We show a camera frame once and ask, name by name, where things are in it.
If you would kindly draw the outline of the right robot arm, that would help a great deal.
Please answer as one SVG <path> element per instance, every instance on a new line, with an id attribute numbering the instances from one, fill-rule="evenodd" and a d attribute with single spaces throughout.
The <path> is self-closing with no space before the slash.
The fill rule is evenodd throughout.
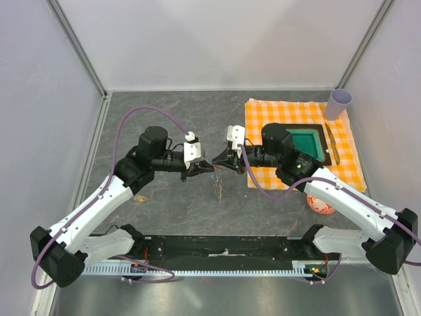
<path id="1" fill-rule="evenodd" d="M 396 211 L 344 183 L 319 160 L 296 149 L 283 124 L 264 126 L 260 145 L 245 145 L 245 129 L 238 125 L 227 127 L 226 139 L 227 148 L 212 159 L 213 164 L 247 173 L 258 190 L 262 187 L 252 169 L 272 167 L 290 190 L 318 198 L 358 226 L 340 230 L 313 225 L 301 242 L 305 257 L 316 259 L 323 253 L 364 256 L 375 268 L 395 275 L 420 243 L 415 212 L 408 208 Z"/>

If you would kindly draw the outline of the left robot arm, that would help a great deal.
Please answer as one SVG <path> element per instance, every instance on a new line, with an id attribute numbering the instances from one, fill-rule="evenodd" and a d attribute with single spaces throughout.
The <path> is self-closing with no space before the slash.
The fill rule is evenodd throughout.
<path id="1" fill-rule="evenodd" d="M 86 266 L 118 255 L 137 259 L 144 252 L 143 235 L 127 224 L 110 236 L 91 233 L 116 208 L 133 198 L 153 181 L 157 171 L 178 172 L 181 181 L 214 172 L 204 158 L 199 139 L 190 132 L 183 149 L 169 149 L 168 132 L 150 126 L 138 144 L 119 160 L 101 185 L 71 214 L 46 229 L 30 233 L 35 268 L 41 268 L 53 283 L 63 288 L 72 284 Z"/>

